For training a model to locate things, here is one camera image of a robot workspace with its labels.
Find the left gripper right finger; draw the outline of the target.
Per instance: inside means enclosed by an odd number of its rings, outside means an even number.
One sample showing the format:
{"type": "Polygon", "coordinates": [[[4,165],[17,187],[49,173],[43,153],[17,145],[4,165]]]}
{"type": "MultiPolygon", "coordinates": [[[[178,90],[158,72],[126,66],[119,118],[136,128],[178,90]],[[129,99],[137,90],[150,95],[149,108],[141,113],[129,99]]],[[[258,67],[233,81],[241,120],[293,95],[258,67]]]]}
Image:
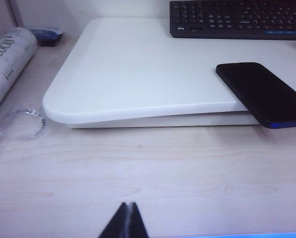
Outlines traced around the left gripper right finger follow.
{"type": "Polygon", "coordinates": [[[148,238],[144,222],[136,203],[129,204],[129,238],[148,238]]]}

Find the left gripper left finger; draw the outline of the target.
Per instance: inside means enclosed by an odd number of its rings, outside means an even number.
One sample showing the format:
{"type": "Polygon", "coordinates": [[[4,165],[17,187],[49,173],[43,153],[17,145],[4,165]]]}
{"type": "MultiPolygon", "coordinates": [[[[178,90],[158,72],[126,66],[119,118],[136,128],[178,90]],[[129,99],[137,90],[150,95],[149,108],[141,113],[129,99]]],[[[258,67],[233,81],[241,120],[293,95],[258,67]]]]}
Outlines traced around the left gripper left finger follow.
{"type": "Polygon", "coordinates": [[[125,221],[127,215],[127,205],[121,203],[111,220],[108,222],[104,230],[98,236],[99,238],[123,238],[125,236],[125,221]]]}

